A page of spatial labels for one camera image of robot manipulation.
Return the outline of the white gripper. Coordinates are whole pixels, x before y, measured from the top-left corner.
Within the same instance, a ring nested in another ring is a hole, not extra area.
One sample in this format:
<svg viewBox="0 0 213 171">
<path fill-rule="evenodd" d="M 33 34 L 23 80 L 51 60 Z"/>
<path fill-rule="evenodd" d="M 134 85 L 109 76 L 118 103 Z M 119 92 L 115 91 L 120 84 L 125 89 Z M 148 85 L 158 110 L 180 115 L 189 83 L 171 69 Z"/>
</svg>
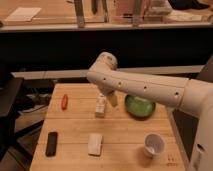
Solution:
<svg viewBox="0 0 213 171">
<path fill-rule="evenodd" d="M 107 96 L 107 100 L 109 101 L 112 107 L 116 107 L 118 105 L 117 96 L 114 93 L 113 88 L 99 85 L 98 89 L 103 95 Z"/>
</svg>

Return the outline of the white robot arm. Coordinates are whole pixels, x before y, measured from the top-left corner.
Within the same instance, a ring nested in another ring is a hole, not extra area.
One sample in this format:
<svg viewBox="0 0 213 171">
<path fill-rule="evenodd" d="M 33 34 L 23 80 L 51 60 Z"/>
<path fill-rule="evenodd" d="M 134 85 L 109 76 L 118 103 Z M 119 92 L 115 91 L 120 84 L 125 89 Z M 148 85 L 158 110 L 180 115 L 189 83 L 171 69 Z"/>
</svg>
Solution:
<svg viewBox="0 0 213 171">
<path fill-rule="evenodd" d="M 102 52 L 87 80 L 108 95 L 120 91 L 179 109 L 199 119 L 187 171 L 213 171 L 213 83 L 186 77 L 120 72 L 116 57 Z"/>
</svg>

